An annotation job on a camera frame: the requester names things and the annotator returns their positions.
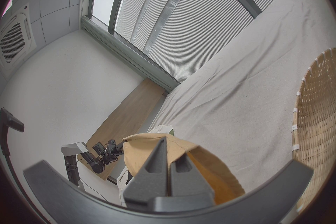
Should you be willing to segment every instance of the woven bamboo basket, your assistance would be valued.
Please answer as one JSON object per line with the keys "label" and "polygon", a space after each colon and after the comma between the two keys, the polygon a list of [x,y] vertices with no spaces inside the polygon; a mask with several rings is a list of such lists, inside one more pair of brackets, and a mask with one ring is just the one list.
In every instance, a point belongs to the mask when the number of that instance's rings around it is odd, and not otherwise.
{"label": "woven bamboo basket", "polygon": [[297,203],[312,201],[336,159],[336,48],[318,56],[302,78],[293,111],[293,158],[314,169]]}

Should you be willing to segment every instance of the wood panel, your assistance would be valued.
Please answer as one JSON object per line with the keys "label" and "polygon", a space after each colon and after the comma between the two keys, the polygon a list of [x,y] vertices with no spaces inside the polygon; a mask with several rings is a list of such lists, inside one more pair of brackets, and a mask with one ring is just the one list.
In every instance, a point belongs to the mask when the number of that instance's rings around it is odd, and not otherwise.
{"label": "wood panel", "polygon": [[[136,134],[164,91],[164,88],[146,78],[121,102],[87,141],[89,151],[97,157],[97,153],[92,148],[97,142],[100,141],[104,145],[110,139],[114,139],[118,144],[124,137]],[[81,162],[92,171],[85,160]],[[96,175],[106,180],[115,165],[116,163],[106,165],[105,170]]]}

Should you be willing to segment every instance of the yellow cloth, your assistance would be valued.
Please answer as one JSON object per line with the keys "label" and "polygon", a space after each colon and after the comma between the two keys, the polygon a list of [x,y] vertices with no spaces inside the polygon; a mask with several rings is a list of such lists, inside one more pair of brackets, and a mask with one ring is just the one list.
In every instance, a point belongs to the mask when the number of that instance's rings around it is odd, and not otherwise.
{"label": "yellow cloth", "polygon": [[144,133],[124,138],[124,160],[132,176],[136,176],[158,141],[167,138],[168,173],[172,162],[187,153],[196,168],[215,192],[215,203],[222,204],[245,193],[229,168],[215,155],[192,142],[171,134]]}

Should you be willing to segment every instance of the robotic arm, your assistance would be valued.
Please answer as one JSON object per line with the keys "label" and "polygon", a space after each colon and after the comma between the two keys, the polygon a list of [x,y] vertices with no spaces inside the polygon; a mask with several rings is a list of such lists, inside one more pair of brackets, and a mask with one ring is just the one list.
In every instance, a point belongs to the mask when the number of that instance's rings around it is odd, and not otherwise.
{"label": "robotic arm", "polygon": [[107,143],[106,148],[101,142],[96,143],[92,148],[97,152],[98,158],[89,152],[86,144],[83,142],[63,145],[61,152],[64,155],[65,168],[69,181],[76,186],[80,183],[76,154],[80,154],[91,166],[92,170],[95,173],[100,174],[104,171],[105,165],[116,162],[118,160],[117,156],[124,154],[123,146],[125,142],[127,141],[122,141],[116,145],[115,140],[110,140]]}

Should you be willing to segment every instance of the ceiling air conditioner vent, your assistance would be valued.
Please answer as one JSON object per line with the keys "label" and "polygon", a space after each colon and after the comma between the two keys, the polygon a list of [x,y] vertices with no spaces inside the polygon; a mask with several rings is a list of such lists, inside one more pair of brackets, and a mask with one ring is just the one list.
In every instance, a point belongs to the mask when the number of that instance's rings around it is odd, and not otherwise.
{"label": "ceiling air conditioner vent", "polygon": [[0,71],[8,80],[15,67],[36,49],[26,4],[13,14],[0,29]]}

